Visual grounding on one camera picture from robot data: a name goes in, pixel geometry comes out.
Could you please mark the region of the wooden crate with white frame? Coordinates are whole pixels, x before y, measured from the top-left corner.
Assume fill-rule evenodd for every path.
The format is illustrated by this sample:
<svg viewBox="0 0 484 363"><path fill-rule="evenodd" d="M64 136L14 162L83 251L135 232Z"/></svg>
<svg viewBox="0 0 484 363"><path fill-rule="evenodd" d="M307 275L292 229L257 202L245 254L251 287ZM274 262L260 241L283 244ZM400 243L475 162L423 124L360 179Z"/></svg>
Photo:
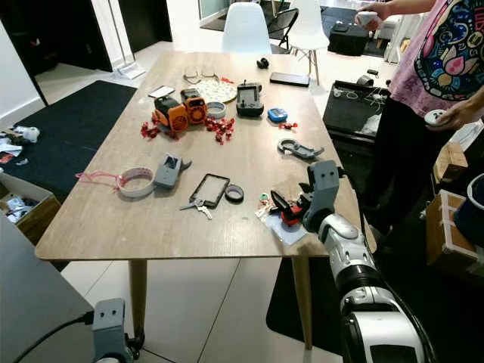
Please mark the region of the wooden crate with white frame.
<svg viewBox="0 0 484 363"><path fill-rule="evenodd" d="M427 264L484 286L484 248L471 244L453 221L464 197L439 191L426 208Z"/></svg>

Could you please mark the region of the white stand base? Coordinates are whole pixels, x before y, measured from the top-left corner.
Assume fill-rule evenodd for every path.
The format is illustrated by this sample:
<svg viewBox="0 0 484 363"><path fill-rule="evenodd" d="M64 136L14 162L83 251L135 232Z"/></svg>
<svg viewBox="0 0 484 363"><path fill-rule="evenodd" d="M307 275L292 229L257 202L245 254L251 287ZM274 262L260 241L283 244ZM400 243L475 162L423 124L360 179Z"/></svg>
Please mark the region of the white stand base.
<svg viewBox="0 0 484 363"><path fill-rule="evenodd" d="M133 80L146 73L145 68L138 63L131 61L119 65L113 70L114 76L121 77L121 79Z"/></svg>

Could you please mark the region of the eyeglasses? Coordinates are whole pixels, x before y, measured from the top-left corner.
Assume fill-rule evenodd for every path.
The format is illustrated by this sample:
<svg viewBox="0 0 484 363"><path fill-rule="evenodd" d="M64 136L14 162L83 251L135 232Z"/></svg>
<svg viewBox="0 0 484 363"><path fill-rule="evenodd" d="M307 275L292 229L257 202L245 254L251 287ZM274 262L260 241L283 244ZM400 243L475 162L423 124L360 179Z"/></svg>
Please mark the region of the eyeglasses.
<svg viewBox="0 0 484 363"><path fill-rule="evenodd" d="M191 85L204 82L204 80L208 79L220 79L211 66L187 67L184 69L182 78Z"/></svg>

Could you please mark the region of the grey tape dispenser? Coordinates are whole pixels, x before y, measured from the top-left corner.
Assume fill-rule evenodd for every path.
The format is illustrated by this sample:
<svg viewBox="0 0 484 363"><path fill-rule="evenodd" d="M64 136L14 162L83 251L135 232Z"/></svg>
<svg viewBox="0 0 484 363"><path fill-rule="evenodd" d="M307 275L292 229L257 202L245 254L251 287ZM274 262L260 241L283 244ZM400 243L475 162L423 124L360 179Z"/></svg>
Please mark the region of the grey tape dispenser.
<svg viewBox="0 0 484 363"><path fill-rule="evenodd" d="M158 169L155 172L155 187L163 190L174 189L178 184L180 174L184 170L189 169L191 165L193 165L191 160L185 160L181 157L167 154L166 158L159 163Z"/></svg>

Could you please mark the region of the cardboard box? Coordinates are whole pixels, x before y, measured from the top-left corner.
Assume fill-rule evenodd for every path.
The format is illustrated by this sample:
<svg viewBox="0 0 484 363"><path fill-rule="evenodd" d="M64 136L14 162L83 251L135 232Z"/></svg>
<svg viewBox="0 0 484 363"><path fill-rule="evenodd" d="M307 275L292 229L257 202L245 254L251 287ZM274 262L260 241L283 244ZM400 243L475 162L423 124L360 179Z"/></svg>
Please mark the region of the cardboard box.
<svg viewBox="0 0 484 363"><path fill-rule="evenodd" d="M61 206L51 191L0 173L1 212L35 246Z"/></svg>

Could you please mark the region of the dark round bucket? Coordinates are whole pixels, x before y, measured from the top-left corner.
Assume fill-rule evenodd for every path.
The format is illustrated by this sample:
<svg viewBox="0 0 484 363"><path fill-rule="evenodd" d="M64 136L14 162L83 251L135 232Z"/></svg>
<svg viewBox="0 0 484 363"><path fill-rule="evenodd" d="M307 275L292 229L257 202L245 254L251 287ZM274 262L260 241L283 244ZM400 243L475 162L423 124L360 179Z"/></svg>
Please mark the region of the dark round bucket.
<svg viewBox="0 0 484 363"><path fill-rule="evenodd" d="M467 184L466 200L456 209L453 221L467 242L484 248L484 173Z"/></svg>

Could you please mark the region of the small orange black device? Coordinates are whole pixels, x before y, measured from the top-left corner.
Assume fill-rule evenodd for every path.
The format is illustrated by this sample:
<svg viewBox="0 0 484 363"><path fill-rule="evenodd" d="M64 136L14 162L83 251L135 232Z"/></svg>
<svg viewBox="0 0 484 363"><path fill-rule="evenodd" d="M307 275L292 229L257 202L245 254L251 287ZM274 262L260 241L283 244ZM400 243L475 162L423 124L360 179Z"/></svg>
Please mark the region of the small orange black device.
<svg viewBox="0 0 484 363"><path fill-rule="evenodd" d="M190 124L203 124L207 121L207 104L197 88L182 89L180 94Z"/></svg>

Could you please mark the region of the person in pink patterned shirt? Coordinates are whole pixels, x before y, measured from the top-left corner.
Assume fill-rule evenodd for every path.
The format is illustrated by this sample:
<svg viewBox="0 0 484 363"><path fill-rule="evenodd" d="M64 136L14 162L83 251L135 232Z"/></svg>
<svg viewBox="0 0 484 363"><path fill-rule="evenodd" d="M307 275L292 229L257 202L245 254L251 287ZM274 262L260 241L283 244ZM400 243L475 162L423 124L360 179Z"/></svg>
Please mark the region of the person in pink patterned shirt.
<svg viewBox="0 0 484 363"><path fill-rule="evenodd" d="M361 197L380 237L414 208L440 149L457 131L427 126L424 115L447 111L484 87L484 0L436 0L425 14L389 84Z"/></svg>

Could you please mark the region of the small white object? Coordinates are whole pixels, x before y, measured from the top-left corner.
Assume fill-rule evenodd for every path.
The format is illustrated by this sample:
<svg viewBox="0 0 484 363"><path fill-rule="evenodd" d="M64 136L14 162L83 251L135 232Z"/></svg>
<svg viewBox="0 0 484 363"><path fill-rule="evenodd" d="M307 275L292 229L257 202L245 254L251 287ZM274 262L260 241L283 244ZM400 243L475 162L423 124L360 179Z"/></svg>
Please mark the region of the small white object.
<svg viewBox="0 0 484 363"><path fill-rule="evenodd" d="M39 139L39 129L36 127L17 126L8 132L11 143L24 145L36 143Z"/></svg>

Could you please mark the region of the white plastic sheet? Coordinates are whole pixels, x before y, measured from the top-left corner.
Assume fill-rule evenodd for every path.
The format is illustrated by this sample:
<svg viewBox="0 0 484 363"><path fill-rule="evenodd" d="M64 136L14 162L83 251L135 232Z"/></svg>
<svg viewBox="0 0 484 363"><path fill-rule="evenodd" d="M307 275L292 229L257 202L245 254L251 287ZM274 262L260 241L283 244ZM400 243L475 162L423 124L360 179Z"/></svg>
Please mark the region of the white plastic sheet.
<svg viewBox="0 0 484 363"><path fill-rule="evenodd" d="M281 220L279 214L267 214L262 217L262 221L266 225L266 228L269 228L273 232L273 235L277 239L280 239L287 247L294 246L308 234L299 222L294 225L288 225Z"/></svg>

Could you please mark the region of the large orange black device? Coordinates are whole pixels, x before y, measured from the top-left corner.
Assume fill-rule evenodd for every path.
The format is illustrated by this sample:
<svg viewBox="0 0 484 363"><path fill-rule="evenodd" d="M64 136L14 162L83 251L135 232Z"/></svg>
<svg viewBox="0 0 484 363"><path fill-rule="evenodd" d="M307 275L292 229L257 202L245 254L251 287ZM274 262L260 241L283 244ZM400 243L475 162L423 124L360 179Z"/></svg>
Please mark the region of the large orange black device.
<svg viewBox="0 0 484 363"><path fill-rule="evenodd" d="M152 122L163 134L178 138L189 127L189 113L176 99L162 97L154 100Z"/></svg>

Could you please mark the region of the black chair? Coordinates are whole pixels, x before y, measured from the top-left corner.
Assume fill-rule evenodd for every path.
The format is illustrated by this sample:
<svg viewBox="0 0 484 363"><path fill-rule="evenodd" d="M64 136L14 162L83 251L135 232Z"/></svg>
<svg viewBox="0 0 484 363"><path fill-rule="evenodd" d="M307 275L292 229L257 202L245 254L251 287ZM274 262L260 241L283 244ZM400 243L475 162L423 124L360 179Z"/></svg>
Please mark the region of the black chair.
<svg viewBox="0 0 484 363"><path fill-rule="evenodd" d="M270 39L277 39L278 43L270 42L272 53L288 53L290 52L290 44L288 44L288 33L295 24L295 20L299 17L298 9L287 9L280 11L276 17L268 24L268 34Z"/></svg>

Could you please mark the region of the silver keys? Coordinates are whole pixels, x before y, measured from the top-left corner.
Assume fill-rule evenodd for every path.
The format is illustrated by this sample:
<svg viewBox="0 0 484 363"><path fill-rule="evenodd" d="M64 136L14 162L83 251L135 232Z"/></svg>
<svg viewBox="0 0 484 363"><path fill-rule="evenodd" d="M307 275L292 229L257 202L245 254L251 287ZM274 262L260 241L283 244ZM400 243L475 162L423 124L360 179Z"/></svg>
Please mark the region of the silver keys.
<svg viewBox="0 0 484 363"><path fill-rule="evenodd" d="M197 211L200 211L202 214L204 214L207 220L212 220L213 216L209 211L209 204L209 201L204 200L204 198L192 197L190 198L189 203L187 205L184 205L183 207L180 207L179 210L196 209Z"/></svg>

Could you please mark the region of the black smartphone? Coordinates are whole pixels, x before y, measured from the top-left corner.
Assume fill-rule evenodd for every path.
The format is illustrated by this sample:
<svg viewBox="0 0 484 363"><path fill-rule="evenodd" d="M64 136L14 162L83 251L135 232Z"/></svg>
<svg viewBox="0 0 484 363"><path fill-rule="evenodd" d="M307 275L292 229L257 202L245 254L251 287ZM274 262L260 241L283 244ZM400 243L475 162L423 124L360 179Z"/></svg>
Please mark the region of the black smartphone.
<svg viewBox="0 0 484 363"><path fill-rule="evenodd" d="M269 77L270 83L281 85L291 85L296 87L308 88L310 86L310 77L305 75L293 75L292 73L273 72Z"/></svg>

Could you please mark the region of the wooden dining table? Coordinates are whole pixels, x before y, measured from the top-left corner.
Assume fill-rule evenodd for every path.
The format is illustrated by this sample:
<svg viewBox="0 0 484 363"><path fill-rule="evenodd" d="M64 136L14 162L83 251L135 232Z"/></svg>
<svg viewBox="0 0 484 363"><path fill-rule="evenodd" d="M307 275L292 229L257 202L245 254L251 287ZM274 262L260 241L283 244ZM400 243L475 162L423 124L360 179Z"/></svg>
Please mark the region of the wooden dining table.
<svg viewBox="0 0 484 363"><path fill-rule="evenodd" d="M257 197L263 191L293 196L308 178L303 160L278 152L278 141L287 131L264 119L237 118L234 135L224 145L200 126L177 139L160 135L149 141L141 135L141 125L154 107L148 94L162 85L179 83L191 65L207 65L235 82L262 83L263 104L283 107L299 124L294 138L324 147L324 158L336 160L332 139L309 90L271 84L269 73L257 70L255 62L255 55L245 53L163 52L86 172L115 174L136 166L156 167L167 154L189 159L193 165L171 191L142 198L121 196L104 185L77 183L36 246L36 256L49 262L128 263L132 326L143 327L145 348L155 352L191 349L191 360L196 361L218 322L211 318L200 327L150 326L152 317L191 316L187 307L177 310L172 299L162 297L159 278L150 269L153 260L173 260L183 286L204 294L198 279L227 270L228 260L290 259L302 324L299 346L312 349L309 259L325 257L324 245L309 234L287 247L255 215ZM231 179L220 204L209 208L212 220L196 209L179 210L207 173Z"/></svg>

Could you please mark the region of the pile of red clips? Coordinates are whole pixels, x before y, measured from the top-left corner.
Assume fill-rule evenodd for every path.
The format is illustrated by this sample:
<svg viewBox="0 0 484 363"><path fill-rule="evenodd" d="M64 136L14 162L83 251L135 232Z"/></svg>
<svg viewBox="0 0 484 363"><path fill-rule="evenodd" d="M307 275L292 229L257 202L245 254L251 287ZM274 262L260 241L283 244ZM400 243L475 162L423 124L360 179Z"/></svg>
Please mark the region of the pile of red clips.
<svg viewBox="0 0 484 363"><path fill-rule="evenodd" d="M171 131L169 127L156 120L144 122L141 126L141 135L147 139L153 139L159 135L168 135Z"/></svg>
<svg viewBox="0 0 484 363"><path fill-rule="evenodd" d="M208 116L204 122L205 130L208 132L214 132L215 141L220 145L224 145L225 142L231 141L234 134L235 118L220 118Z"/></svg>

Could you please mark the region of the large black rug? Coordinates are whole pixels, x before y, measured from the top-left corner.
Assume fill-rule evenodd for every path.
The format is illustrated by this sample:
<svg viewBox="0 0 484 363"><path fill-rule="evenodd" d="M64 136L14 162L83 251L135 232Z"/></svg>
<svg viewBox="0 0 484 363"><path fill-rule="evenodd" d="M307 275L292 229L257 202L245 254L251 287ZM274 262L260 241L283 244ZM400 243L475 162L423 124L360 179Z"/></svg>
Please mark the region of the large black rug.
<svg viewBox="0 0 484 363"><path fill-rule="evenodd" d="M38 141L6 163L4 172L52 191L66 200L101 142L135 96L134 87L93 82L25 118L19 126L36 127Z"/></svg>

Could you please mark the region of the white smartphone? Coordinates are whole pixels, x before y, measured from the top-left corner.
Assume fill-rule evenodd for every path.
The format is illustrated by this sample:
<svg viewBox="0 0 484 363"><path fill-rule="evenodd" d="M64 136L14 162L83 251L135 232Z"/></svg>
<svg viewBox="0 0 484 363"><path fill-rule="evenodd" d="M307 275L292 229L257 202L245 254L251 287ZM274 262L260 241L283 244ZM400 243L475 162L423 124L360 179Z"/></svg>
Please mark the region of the white smartphone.
<svg viewBox="0 0 484 363"><path fill-rule="evenodd" d="M165 99L172 96L175 91L175 88L163 85L153 90L151 93L148 94L148 96L152 99Z"/></svg>

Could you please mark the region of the grey hooked tool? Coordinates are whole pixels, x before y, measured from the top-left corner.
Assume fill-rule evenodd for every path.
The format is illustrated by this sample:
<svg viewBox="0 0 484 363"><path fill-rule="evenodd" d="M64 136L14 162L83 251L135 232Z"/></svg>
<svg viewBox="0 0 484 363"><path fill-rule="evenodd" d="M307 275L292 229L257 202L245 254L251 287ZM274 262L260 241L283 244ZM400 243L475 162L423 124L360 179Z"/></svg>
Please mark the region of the grey hooked tool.
<svg viewBox="0 0 484 363"><path fill-rule="evenodd" d="M292 138L281 139L277 144L281 154L293 155L302 160L315 160L325 152L324 147L310 147Z"/></svg>

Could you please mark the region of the black grey boxy device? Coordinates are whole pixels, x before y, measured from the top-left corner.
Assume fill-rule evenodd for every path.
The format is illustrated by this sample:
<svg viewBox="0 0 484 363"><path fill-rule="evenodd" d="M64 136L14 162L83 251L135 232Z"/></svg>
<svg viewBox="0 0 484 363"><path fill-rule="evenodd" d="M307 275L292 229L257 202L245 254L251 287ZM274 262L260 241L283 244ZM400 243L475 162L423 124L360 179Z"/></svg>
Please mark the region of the black grey boxy device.
<svg viewBox="0 0 484 363"><path fill-rule="evenodd" d="M262 83L243 82L237 87L237 115L246 118L262 117L264 104L260 99Z"/></svg>

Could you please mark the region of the black floor mat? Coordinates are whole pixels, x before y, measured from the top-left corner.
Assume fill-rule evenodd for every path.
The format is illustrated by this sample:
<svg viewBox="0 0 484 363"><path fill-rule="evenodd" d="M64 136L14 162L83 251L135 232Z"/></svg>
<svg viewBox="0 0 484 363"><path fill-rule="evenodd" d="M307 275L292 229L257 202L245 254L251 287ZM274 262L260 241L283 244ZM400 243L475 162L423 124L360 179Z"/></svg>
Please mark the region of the black floor mat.
<svg viewBox="0 0 484 363"><path fill-rule="evenodd" d="M334 277L325 257L311 257L310 287L312 298L312 345L337 355L345 354L342 337L341 298L337 296ZM303 340L303 328L295 294L293 266L282 259L265 322L270 330Z"/></svg>

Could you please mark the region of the large white tape roll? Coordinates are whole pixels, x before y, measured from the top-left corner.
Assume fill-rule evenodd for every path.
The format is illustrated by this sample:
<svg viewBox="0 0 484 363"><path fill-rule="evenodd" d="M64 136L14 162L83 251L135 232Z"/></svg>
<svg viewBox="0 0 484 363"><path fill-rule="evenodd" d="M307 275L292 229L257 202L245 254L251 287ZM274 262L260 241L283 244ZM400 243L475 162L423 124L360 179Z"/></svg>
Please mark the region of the large white tape roll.
<svg viewBox="0 0 484 363"><path fill-rule="evenodd" d="M142 198L155 190L155 173L147 167L132 167L117 179L118 193L127 198Z"/></svg>

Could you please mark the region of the white round patterned plate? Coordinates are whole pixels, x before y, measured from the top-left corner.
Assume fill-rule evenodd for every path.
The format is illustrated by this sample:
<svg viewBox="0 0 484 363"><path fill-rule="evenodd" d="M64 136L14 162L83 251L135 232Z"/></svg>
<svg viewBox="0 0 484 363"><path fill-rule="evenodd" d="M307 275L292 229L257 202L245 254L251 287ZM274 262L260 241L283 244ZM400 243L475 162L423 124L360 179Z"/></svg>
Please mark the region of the white round patterned plate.
<svg viewBox="0 0 484 363"><path fill-rule="evenodd" d="M237 86L233 83L222 82L220 79L203 79L193 87L205 101L220 101L220 103L227 104L237 97Z"/></svg>

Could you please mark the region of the small white tape roll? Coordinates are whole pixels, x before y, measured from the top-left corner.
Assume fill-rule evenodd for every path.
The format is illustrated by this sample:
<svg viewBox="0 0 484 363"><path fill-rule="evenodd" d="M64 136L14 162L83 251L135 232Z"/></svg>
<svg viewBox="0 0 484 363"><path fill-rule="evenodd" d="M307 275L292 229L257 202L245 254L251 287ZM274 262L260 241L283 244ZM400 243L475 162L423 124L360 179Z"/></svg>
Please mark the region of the small white tape roll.
<svg viewBox="0 0 484 363"><path fill-rule="evenodd" d="M211 119L222 119L227 115L227 106L221 101L208 101L205 110L206 116Z"/></svg>

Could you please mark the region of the white plastic chair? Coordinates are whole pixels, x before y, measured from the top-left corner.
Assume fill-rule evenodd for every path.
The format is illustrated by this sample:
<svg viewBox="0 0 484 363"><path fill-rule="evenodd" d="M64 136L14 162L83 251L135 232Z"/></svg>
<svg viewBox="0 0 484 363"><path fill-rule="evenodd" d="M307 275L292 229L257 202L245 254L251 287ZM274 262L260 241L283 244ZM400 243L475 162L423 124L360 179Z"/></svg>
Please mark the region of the white plastic chair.
<svg viewBox="0 0 484 363"><path fill-rule="evenodd" d="M325 51L330 42L324 33L322 24L321 5L318 0L288 0L291 9L297 9L298 15L288 32L288 45L306 56L309 62L308 76L315 76L315 81L321 85L319 79L318 52Z"/></svg>
<svg viewBox="0 0 484 363"><path fill-rule="evenodd" d="M222 52L272 53L262 7L255 2L231 4L222 32Z"/></svg>

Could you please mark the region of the wooden block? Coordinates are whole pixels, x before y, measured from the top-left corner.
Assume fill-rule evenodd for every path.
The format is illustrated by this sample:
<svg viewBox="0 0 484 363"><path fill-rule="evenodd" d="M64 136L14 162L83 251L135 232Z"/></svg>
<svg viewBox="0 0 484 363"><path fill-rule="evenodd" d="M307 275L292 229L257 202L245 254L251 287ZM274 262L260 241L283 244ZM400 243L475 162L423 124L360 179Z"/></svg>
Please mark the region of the wooden block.
<svg viewBox="0 0 484 363"><path fill-rule="evenodd" d="M451 183L466 172L469 163L460 143L449 141L440 149L438 159L433 164L433 183Z"/></svg>

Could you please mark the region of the large white board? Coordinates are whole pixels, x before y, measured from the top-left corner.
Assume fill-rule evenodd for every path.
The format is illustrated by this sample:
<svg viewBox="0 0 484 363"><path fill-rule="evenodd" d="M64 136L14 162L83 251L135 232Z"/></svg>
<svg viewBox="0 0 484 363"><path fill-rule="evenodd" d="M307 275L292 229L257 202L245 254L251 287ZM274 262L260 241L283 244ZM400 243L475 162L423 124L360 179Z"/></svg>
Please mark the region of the large white board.
<svg viewBox="0 0 484 363"><path fill-rule="evenodd" d="M50 262L38 259L20 229L0 218L1 363L13 363L47 332L92 309ZM65 327L21 363L92 363L92 336L88 325Z"/></svg>

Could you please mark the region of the black bag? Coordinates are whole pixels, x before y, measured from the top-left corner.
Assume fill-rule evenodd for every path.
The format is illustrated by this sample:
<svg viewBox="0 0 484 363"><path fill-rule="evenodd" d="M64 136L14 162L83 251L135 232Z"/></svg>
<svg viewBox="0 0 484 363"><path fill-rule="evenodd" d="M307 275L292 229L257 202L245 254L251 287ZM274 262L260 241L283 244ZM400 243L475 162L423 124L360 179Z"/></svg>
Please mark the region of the black bag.
<svg viewBox="0 0 484 363"><path fill-rule="evenodd" d="M368 42L366 29L355 24L336 23L330 29L329 52L348 56L360 56L365 52Z"/></svg>

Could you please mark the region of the person's right hand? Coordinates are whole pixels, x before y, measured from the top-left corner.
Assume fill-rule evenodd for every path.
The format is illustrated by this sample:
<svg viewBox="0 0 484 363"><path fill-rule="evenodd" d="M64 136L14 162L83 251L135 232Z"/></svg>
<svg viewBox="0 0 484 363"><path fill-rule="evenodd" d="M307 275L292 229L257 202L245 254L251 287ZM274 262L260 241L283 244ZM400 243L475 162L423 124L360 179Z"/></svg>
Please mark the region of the person's right hand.
<svg viewBox="0 0 484 363"><path fill-rule="evenodd" d="M373 13L371 20L365 24L367 31L376 31L383 21L390 15L394 15L394 7L390 2L374 2L363 7L361 11L370 11Z"/></svg>

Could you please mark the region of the person's left hand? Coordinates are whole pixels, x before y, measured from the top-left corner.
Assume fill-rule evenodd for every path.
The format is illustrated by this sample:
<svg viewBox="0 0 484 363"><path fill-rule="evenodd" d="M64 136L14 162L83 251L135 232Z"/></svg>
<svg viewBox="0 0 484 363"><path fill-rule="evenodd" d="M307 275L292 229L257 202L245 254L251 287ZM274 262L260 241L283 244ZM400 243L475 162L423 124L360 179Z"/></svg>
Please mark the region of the person's left hand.
<svg viewBox="0 0 484 363"><path fill-rule="evenodd" d="M442 125L445 130L457 130L462 128L463 125L479 120L481 115L484 115L484 112L473 115L470 112L465 111L463 102L464 101L459 101L459 103L453 104L453 106L439 118L440 121L445 122L445 125Z"/></svg>

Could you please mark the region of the black open case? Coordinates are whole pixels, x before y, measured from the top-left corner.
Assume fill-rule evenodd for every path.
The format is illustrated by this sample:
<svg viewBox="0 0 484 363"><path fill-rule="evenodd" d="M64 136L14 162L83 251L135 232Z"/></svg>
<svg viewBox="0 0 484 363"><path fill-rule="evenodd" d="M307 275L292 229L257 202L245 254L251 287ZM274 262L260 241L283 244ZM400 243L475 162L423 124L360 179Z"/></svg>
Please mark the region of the black open case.
<svg viewBox="0 0 484 363"><path fill-rule="evenodd" d="M386 88L337 80L326 101L326 130L345 141L374 143L378 117L389 95Z"/></svg>

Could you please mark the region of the blue round tape measure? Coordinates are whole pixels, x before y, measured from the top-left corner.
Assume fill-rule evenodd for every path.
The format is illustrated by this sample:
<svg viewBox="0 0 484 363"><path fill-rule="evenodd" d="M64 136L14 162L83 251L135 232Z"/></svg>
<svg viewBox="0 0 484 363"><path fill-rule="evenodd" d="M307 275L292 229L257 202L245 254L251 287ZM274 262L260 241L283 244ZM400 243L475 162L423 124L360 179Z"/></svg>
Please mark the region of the blue round tape measure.
<svg viewBox="0 0 484 363"><path fill-rule="evenodd" d="M275 124L286 123L288 118L288 113L284 108L274 107L266 111L268 120Z"/></svg>

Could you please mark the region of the white handheld controller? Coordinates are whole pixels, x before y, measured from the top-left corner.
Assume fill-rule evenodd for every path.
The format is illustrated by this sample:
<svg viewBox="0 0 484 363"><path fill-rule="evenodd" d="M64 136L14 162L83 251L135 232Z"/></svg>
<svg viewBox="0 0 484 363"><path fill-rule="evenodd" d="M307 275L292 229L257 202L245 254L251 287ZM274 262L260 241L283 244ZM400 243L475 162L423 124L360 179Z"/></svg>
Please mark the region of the white handheld controller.
<svg viewBox="0 0 484 363"><path fill-rule="evenodd" d="M425 124L430 127L440 127L442 125L445 125L445 122L439 120L439 118L442 117L445 112L446 110L428 111L423 117Z"/></svg>
<svg viewBox="0 0 484 363"><path fill-rule="evenodd" d="M359 11L354 20L360 27L369 27L371 24L380 26L383 23L383 18L376 11Z"/></svg>

